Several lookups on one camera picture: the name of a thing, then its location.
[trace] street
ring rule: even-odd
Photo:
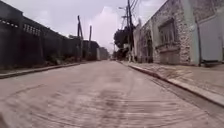
[[[224,126],[150,76],[112,61],[0,80],[0,114],[8,128]]]

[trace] gate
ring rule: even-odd
[[[222,34],[217,16],[199,23],[201,62],[219,62],[223,59]]]

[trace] building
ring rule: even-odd
[[[153,60],[153,49],[152,49],[152,38],[150,21],[144,26],[141,26],[141,21],[134,30],[134,60],[137,62],[152,62]]]
[[[146,26],[155,63],[223,61],[224,0],[167,0]]]
[[[104,47],[99,47],[97,49],[97,59],[98,60],[107,60],[109,58],[109,52]]]
[[[97,60],[95,41],[60,35],[0,0],[0,69]]]

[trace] utility pole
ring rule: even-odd
[[[90,44],[91,44],[91,38],[92,38],[92,26],[90,25],[90,28],[89,28],[89,45],[88,45],[88,55],[90,57],[91,55],[91,52],[90,52]]]
[[[114,52],[115,52],[115,45],[116,45],[116,44],[115,44],[115,43],[110,43],[110,44],[112,44],[112,45],[114,46]]]
[[[127,26],[128,26],[128,44],[129,44],[129,60],[131,61],[131,49],[133,43],[133,23],[132,23],[132,13],[131,13],[131,5],[130,0],[128,0],[128,6],[126,9],[127,12]]]
[[[82,52],[83,52],[83,34],[82,34],[82,24],[81,24],[80,16],[79,15],[78,15],[78,33],[77,34],[78,34],[78,37],[81,40],[80,60],[82,61],[82,59],[83,59],[83,55],[82,55]]]

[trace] window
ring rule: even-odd
[[[37,35],[40,36],[40,30],[37,30]]]
[[[27,25],[27,26],[26,26],[26,32],[28,32],[28,33],[29,33],[29,30],[30,30],[30,26],[29,26],[29,25]]]
[[[171,19],[159,27],[160,40],[162,44],[175,43],[174,20]]]
[[[23,31],[26,31],[26,24],[23,25]]]

